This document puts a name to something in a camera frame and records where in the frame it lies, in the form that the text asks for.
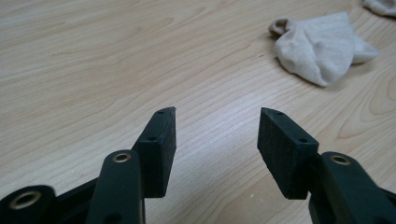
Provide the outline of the white sock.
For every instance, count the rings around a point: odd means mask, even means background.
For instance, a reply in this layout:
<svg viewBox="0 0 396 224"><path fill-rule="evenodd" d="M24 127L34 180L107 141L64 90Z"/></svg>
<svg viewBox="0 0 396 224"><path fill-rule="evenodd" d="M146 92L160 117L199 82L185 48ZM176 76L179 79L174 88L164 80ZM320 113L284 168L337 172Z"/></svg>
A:
<svg viewBox="0 0 396 224"><path fill-rule="evenodd" d="M273 46L280 64L320 87L329 87L355 63L366 63L378 50L354 33L345 12L322 17L274 20L268 30L277 36Z"/></svg>
<svg viewBox="0 0 396 224"><path fill-rule="evenodd" d="M396 0L363 0L363 6L376 15L396 18Z"/></svg>

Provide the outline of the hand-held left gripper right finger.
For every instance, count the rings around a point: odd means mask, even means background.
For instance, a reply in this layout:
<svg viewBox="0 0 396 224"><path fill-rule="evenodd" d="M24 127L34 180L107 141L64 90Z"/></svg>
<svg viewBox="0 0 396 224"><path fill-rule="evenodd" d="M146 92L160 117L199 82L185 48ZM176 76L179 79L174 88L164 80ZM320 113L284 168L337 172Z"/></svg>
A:
<svg viewBox="0 0 396 224"><path fill-rule="evenodd" d="M257 148L283 196L303 200L318 141L283 112L261 109Z"/></svg>

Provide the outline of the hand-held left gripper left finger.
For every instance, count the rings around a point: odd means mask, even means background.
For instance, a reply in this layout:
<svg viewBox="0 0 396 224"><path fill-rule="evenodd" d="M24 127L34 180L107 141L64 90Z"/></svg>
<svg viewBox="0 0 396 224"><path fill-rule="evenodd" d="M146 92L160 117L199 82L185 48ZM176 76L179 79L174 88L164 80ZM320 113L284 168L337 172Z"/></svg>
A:
<svg viewBox="0 0 396 224"><path fill-rule="evenodd" d="M156 111L132 150L139 156L145 198L165 196L177 149L176 109Z"/></svg>

